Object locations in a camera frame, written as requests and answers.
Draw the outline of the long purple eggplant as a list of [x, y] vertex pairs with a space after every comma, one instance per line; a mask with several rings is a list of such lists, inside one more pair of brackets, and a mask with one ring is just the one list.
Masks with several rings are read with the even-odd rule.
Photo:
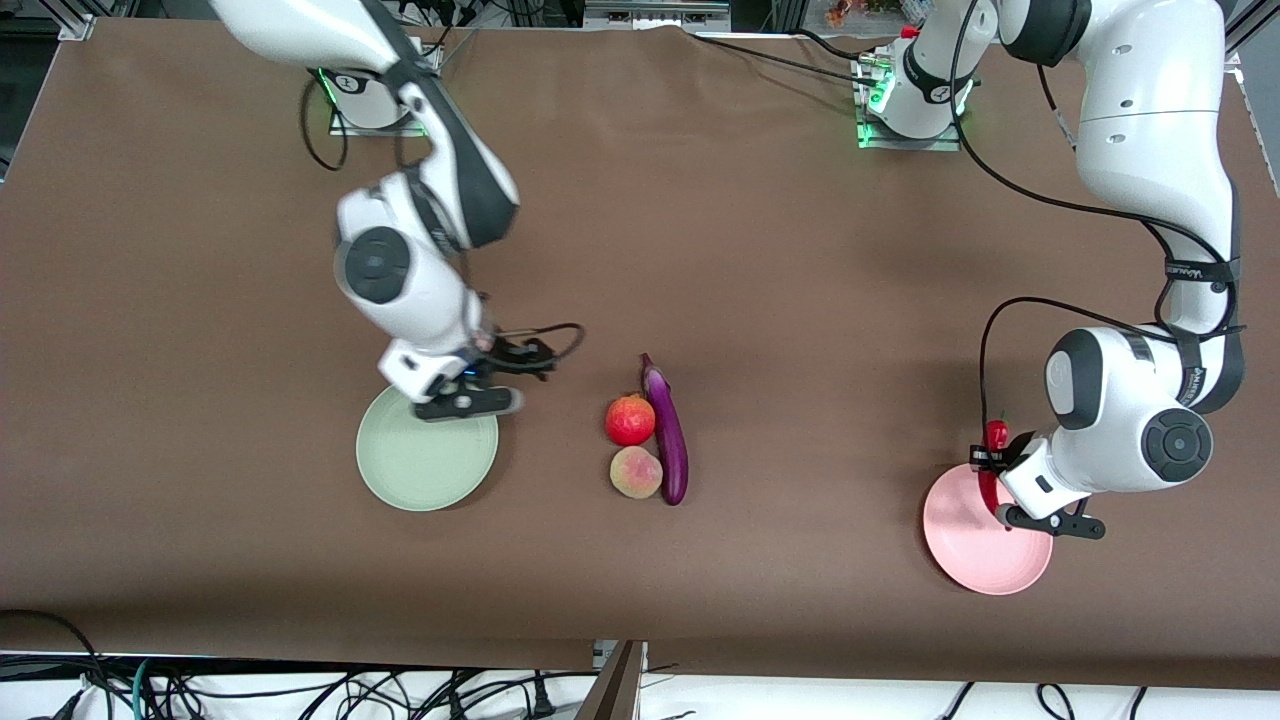
[[669, 506], [678, 506], [689, 488], [689, 447], [669, 382], [649, 354], [641, 355], [641, 365], [643, 392], [655, 413], [655, 442], [664, 470], [660, 492]]

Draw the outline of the pink round plate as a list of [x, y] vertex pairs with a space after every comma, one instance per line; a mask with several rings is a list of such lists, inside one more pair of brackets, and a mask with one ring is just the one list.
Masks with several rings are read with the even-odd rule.
[[1010, 596], [1036, 584], [1050, 565], [1053, 538], [1002, 525], [986, 507], [979, 477], [968, 465], [942, 473], [922, 510], [925, 546], [941, 570], [961, 587]]

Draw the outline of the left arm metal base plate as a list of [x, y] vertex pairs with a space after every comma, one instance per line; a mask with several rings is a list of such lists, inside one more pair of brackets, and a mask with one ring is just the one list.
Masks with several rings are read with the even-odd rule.
[[860, 149], [952, 152], [960, 149], [947, 108], [928, 104], [915, 86], [893, 72], [888, 47], [850, 61]]

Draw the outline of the green round plate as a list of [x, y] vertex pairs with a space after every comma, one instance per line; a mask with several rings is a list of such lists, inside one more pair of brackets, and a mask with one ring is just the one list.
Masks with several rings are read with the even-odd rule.
[[384, 503], [411, 512], [448, 509], [467, 498], [493, 468], [495, 416], [422, 421], [388, 386], [358, 424], [355, 457], [365, 486]]

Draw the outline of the aluminium frame profile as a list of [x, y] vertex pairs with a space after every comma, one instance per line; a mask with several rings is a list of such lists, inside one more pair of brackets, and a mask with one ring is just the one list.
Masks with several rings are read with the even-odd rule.
[[1280, 0], [1221, 0], [1225, 13], [1225, 70], [1239, 67], [1239, 51], [1271, 20], [1280, 17]]

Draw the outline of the grey metal device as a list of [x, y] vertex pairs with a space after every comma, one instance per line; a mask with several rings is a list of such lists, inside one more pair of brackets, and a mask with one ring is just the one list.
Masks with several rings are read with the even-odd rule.
[[730, 0], [582, 0], [585, 29], [653, 29], [675, 26], [687, 32], [732, 31]]

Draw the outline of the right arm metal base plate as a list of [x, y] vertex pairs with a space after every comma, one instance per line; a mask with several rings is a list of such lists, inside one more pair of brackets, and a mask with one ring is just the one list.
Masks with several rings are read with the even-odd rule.
[[332, 102], [329, 132], [333, 136], [425, 137], [398, 97], [374, 74], [365, 70], [320, 69], [321, 86]]

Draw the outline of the red chili pepper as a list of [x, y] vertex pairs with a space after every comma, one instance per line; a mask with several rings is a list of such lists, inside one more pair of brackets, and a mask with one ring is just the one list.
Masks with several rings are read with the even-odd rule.
[[996, 519], [1000, 516], [1001, 501], [998, 496], [998, 474], [1005, 465], [1005, 450], [1009, 446], [1009, 425], [1002, 419], [991, 419], [986, 423], [983, 459], [977, 469], [980, 498], [987, 511]]

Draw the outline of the grey metal post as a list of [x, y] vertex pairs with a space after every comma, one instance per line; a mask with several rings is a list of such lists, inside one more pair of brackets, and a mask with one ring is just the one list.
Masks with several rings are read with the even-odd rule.
[[639, 720], [645, 641], [598, 641], [603, 665], [573, 720]]

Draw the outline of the brown table cover cloth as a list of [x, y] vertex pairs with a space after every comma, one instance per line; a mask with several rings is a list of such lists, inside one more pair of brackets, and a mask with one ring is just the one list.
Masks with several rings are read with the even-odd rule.
[[[515, 380], [474, 495], [403, 512], [355, 461], [387, 337], [332, 266], [389, 141], [320, 169], [306, 74], [216, 22], [58, 49], [0, 186], [0, 609], [102, 652], [586, 667], [616, 638], [682, 673], [1280, 688], [1280, 199], [1235, 83], [1248, 368], [1213, 459], [1093, 498], [1103, 539], [986, 597], [920, 533], [980, 433], [982, 328], [1018, 295], [1147, 322], [1140, 227], [860, 149], [841, 83], [677, 29], [480, 32], [445, 72], [522, 199], [475, 284], [588, 336]], [[643, 354], [678, 506], [609, 479]]]

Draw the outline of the red pomegranate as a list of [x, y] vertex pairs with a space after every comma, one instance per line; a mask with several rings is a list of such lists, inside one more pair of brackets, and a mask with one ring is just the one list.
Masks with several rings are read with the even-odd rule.
[[614, 400], [605, 410], [604, 428], [614, 445], [645, 445], [655, 433], [657, 414], [641, 395], [626, 395]]

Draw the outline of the pale pink peach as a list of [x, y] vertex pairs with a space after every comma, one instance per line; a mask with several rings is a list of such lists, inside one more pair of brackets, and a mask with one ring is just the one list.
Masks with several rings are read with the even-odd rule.
[[621, 448], [611, 460], [611, 484], [628, 498], [650, 498], [664, 480], [660, 460], [641, 446]]

